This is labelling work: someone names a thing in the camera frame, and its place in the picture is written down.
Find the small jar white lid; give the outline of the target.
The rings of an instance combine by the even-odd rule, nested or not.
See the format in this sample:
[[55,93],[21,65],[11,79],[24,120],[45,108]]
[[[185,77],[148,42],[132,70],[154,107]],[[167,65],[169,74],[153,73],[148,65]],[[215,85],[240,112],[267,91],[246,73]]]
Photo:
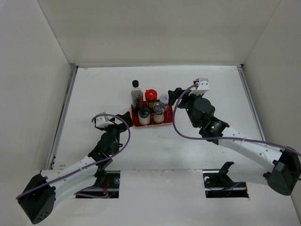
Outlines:
[[169,102],[169,95],[168,94],[162,94],[160,97],[159,97],[159,101],[164,105],[164,108],[165,108],[165,112],[167,112],[169,110],[169,105],[168,105],[168,102]]

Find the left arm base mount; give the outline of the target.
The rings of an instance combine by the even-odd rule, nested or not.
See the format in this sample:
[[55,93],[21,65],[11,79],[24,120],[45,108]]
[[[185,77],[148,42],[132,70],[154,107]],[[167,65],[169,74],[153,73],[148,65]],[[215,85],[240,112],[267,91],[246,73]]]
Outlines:
[[107,171],[105,176],[97,179],[93,186],[77,192],[75,198],[117,199],[119,198],[120,176],[120,171]]

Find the soy sauce bottle red label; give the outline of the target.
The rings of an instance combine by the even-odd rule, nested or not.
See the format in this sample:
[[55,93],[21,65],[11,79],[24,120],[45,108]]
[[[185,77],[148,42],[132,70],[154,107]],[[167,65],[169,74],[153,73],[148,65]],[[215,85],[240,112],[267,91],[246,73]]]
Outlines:
[[141,107],[143,107],[143,92],[139,88],[139,81],[132,81],[133,89],[131,91],[132,107],[138,112]]

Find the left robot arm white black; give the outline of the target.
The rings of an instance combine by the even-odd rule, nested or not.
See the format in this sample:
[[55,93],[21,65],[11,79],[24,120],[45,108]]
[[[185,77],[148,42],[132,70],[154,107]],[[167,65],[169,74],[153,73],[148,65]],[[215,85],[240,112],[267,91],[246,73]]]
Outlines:
[[118,115],[100,113],[92,118],[92,122],[104,133],[87,156],[56,173],[33,176],[17,196],[18,204],[32,224],[45,220],[67,197],[88,187],[99,188],[105,184],[105,169],[126,147],[120,142],[120,134],[129,133],[133,122],[130,112]]

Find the white shaker black knob lid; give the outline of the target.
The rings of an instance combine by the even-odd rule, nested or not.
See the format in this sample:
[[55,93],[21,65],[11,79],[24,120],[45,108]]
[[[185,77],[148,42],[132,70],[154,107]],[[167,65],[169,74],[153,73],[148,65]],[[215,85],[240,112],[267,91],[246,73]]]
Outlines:
[[139,119],[139,123],[142,126],[146,126],[149,125],[150,123],[150,119],[151,119],[151,113],[148,107],[143,106],[139,109],[138,111],[138,119]]

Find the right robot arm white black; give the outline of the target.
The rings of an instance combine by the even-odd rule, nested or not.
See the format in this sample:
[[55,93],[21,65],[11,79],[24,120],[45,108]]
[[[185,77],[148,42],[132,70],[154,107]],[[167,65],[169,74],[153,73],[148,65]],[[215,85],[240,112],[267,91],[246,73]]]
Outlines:
[[185,109],[194,128],[199,129],[199,137],[189,137],[179,130],[176,133],[190,140],[205,140],[231,149],[264,167],[267,185],[275,192],[291,195],[301,176],[300,152],[291,147],[273,142],[251,139],[214,116],[215,108],[196,89],[176,88],[168,91],[169,106],[175,110]]

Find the salt grinder black clear top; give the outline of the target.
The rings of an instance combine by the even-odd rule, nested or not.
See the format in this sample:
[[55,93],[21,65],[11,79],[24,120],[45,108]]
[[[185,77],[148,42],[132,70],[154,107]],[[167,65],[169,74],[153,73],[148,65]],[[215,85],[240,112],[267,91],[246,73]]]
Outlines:
[[165,106],[161,102],[156,102],[153,106],[155,123],[162,123],[164,121]]

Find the red lid sauce jar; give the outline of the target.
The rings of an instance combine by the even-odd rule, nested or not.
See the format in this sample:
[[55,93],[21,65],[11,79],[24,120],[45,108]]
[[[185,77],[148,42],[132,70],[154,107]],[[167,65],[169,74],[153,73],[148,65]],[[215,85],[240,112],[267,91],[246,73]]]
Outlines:
[[148,89],[145,91],[146,105],[148,108],[152,109],[157,101],[158,94],[154,89]]

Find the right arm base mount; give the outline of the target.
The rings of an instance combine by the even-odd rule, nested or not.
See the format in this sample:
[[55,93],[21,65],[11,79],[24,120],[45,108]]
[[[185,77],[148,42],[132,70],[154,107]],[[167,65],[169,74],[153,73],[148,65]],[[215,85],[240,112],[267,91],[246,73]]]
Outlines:
[[202,170],[206,198],[249,198],[246,182],[234,182],[228,176],[233,164],[227,161],[220,169]]

